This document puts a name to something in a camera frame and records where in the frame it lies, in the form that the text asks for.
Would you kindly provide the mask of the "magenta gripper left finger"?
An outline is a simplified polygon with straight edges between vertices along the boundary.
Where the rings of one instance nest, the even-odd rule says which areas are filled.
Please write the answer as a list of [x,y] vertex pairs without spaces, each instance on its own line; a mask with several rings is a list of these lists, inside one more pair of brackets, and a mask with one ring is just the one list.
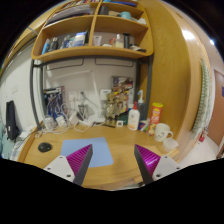
[[81,186],[92,155],[92,145],[87,145],[68,156],[59,155],[44,170]]

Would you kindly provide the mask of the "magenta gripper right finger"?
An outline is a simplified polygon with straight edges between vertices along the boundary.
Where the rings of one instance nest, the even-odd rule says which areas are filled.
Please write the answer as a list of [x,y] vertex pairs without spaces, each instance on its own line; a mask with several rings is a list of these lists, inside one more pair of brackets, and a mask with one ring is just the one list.
[[145,185],[181,169],[170,156],[159,156],[140,145],[134,146],[134,155]]

